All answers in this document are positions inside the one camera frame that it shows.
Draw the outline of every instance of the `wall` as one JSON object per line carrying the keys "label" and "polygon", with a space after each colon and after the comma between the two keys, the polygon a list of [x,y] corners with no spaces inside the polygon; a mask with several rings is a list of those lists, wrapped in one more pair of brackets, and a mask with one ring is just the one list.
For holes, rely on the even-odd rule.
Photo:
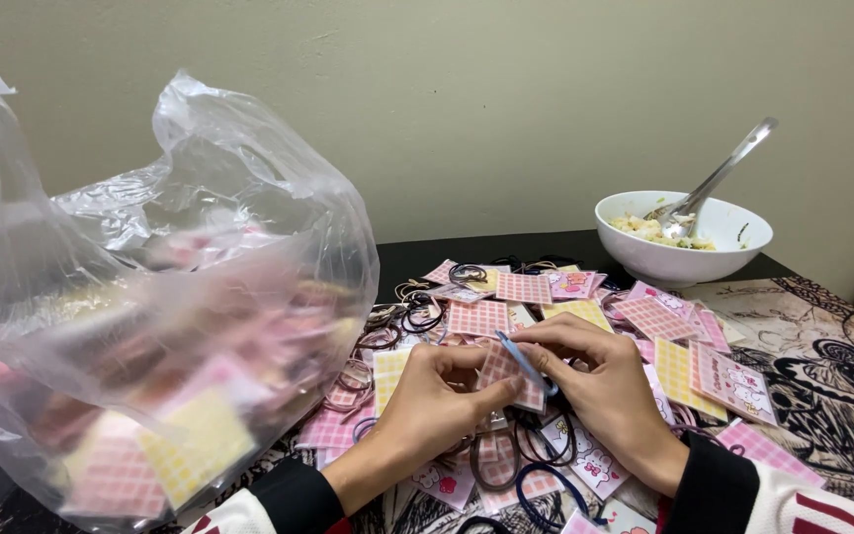
{"label": "wall", "polygon": [[285,117],[381,242],[593,228],[602,197],[689,190],[776,116],[718,196],[854,297],[854,2],[0,0],[0,73],[52,194],[155,159],[180,67]]}

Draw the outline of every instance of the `white bowl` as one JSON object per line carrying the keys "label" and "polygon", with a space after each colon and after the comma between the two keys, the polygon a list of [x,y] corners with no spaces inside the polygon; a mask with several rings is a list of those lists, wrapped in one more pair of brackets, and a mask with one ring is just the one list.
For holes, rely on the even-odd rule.
{"label": "white bowl", "polygon": [[653,243],[608,224],[625,214],[644,217],[685,195],[674,191],[629,191],[600,201],[595,205],[595,222],[601,244],[635,278],[661,287],[682,288],[735,273],[773,239],[773,229],[764,219],[717,199],[704,201],[694,226],[694,235],[712,240],[715,251]]}

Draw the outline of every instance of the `table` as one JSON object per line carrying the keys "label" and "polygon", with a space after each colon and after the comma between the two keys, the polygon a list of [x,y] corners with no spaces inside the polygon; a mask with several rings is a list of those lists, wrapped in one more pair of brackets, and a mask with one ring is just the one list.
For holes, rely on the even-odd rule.
{"label": "table", "polygon": [[[588,270],[608,273],[623,287],[634,278],[601,247],[595,230],[490,237],[458,237],[378,245],[381,279],[378,302],[395,302],[394,288],[409,278],[429,273],[446,259],[488,262],[513,255],[523,261],[554,255],[584,261]],[[790,276],[793,272],[766,255],[759,255],[728,280]],[[0,528],[3,534],[79,534],[80,529],[50,513],[14,484],[0,468]]]}

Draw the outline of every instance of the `clear plastic bag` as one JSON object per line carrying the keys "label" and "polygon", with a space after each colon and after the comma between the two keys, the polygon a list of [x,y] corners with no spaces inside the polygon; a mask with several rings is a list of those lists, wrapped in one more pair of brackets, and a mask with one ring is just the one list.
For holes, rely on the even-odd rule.
{"label": "clear plastic bag", "polygon": [[358,192],[179,73],[153,164],[55,199],[0,78],[0,465],[85,530],[211,499],[323,397],[379,264]]}

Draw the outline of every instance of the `person's left hand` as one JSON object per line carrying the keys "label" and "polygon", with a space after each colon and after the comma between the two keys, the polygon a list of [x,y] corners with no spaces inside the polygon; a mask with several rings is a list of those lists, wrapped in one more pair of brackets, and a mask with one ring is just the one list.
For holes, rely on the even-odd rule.
{"label": "person's left hand", "polygon": [[322,472],[342,501],[345,515],[410,476],[473,433],[490,414],[511,404],[523,379],[501,380],[472,394],[487,350],[421,343],[411,350],[384,414],[360,443]]}

